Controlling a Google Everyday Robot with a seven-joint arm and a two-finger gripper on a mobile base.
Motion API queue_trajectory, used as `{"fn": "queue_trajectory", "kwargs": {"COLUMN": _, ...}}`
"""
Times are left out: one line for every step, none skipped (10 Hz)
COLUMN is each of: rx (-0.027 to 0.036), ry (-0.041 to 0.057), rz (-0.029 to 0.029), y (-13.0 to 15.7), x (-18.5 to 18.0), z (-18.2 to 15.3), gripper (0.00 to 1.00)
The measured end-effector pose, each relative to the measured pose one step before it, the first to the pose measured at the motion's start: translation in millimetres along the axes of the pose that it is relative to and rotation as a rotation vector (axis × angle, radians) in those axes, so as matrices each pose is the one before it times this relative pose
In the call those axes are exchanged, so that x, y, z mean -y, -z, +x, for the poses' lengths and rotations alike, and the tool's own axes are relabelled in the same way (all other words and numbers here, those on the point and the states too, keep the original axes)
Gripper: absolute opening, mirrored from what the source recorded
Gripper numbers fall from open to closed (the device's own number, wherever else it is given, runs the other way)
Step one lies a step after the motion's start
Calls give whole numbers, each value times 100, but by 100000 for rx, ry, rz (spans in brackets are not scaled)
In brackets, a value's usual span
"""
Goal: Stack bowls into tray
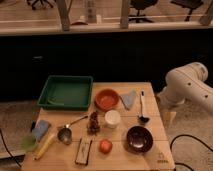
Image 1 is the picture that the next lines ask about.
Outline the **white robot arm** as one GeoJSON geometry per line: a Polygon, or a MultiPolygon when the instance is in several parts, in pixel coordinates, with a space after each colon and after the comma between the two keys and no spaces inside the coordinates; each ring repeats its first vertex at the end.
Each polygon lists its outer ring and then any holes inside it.
{"type": "Polygon", "coordinates": [[[205,84],[207,67],[192,62],[170,70],[165,77],[166,86],[157,94],[162,105],[162,120],[169,126],[176,116],[174,109],[190,100],[213,115],[213,88],[205,84]]]}

